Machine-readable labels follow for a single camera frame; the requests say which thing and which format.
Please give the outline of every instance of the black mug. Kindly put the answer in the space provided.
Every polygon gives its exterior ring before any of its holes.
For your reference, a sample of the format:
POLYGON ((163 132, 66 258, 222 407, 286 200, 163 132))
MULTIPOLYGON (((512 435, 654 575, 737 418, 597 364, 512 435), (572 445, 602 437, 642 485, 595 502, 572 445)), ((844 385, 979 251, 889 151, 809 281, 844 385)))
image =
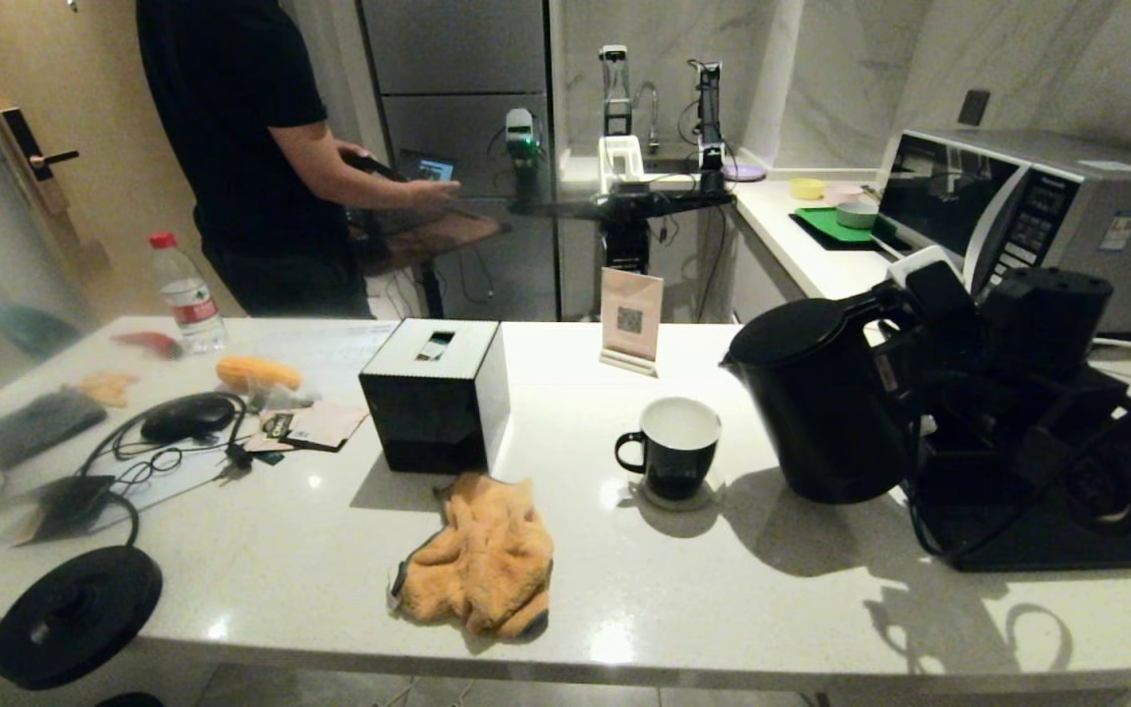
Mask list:
POLYGON ((645 474, 648 491, 667 501, 691 498, 709 473, 723 425, 718 413, 692 398, 662 398, 640 415, 640 431, 629 431, 614 445, 614 457, 623 469, 645 474), (623 462, 625 442, 640 442, 644 462, 623 462))

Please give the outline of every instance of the plastic bottle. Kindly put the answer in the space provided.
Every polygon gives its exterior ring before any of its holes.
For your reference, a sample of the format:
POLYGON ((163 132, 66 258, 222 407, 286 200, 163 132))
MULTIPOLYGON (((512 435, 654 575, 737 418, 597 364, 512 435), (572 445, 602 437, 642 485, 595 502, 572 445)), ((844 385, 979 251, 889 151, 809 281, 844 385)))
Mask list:
POLYGON ((153 260, 156 285, 165 304, 172 309, 185 353, 201 354, 224 348, 225 322, 221 321, 216 301, 213 301, 211 291, 193 261, 176 250, 174 234, 154 234, 152 247, 156 249, 153 260))

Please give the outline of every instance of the sink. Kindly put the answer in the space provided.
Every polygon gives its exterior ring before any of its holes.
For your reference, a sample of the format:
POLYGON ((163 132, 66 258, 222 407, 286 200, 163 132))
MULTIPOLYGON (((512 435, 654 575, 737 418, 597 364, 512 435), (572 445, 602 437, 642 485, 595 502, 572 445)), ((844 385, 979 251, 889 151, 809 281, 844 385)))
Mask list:
POLYGON ((647 175, 700 174, 700 161, 696 155, 679 157, 668 155, 645 155, 645 173, 647 175))

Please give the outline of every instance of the qr code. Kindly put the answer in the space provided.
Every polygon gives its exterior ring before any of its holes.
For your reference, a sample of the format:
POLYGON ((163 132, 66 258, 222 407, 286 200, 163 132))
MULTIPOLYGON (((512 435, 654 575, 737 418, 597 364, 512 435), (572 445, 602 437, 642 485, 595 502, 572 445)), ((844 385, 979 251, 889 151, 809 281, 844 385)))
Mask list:
POLYGON ((644 311, 641 309, 619 308, 619 331, 644 334, 644 311))

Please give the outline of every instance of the microwave oven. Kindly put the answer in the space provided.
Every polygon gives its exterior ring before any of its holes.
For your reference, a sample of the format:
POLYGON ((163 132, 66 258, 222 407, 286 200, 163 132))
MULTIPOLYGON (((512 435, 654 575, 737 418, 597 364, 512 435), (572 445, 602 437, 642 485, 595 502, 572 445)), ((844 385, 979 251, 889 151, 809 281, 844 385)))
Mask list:
POLYGON ((1131 335, 1131 152, 1044 130, 904 130, 872 235, 950 251, 972 294, 1010 268, 1114 286, 1098 328, 1131 335))

